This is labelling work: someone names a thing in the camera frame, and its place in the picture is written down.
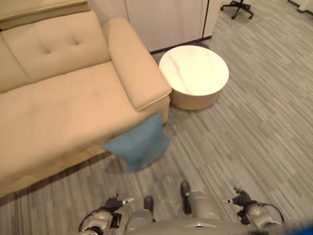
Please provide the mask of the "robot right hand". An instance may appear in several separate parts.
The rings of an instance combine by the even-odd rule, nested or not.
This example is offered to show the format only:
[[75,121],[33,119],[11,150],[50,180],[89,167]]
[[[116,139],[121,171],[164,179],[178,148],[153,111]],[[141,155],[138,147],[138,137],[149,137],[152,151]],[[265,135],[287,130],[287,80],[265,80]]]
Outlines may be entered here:
[[233,188],[236,196],[231,199],[222,199],[223,203],[233,204],[240,207],[246,207],[252,201],[250,195],[241,188]]

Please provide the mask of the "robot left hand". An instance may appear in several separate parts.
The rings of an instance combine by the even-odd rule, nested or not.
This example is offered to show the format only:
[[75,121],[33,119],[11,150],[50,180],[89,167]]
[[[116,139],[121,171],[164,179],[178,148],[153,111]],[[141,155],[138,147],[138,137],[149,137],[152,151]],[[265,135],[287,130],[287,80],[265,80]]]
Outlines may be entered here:
[[126,204],[129,204],[134,201],[133,197],[124,199],[124,200],[119,200],[118,199],[119,194],[116,193],[113,196],[111,196],[106,202],[105,202],[105,209],[111,212],[115,212],[121,207],[123,207]]

